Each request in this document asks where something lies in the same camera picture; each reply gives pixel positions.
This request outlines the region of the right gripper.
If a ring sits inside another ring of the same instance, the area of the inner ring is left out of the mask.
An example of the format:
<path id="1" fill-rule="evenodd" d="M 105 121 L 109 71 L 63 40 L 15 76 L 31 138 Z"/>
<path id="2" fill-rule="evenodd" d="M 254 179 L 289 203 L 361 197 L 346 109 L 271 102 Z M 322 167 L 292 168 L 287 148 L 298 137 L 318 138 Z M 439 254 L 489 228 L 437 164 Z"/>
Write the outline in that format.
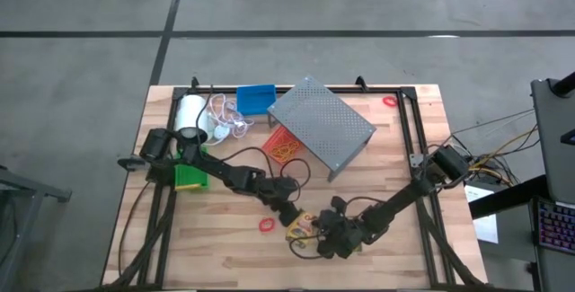
<path id="1" fill-rule="evenodd" d="M 363 232 L 354 220 L 346 217 L 346 207 L 344 199 L 334 196 L 331 207 L 322 210 L 315 219 L 320 236 L 316 251 L 325 259 L 334 256 L 347 259 L 362 243 Z"/>

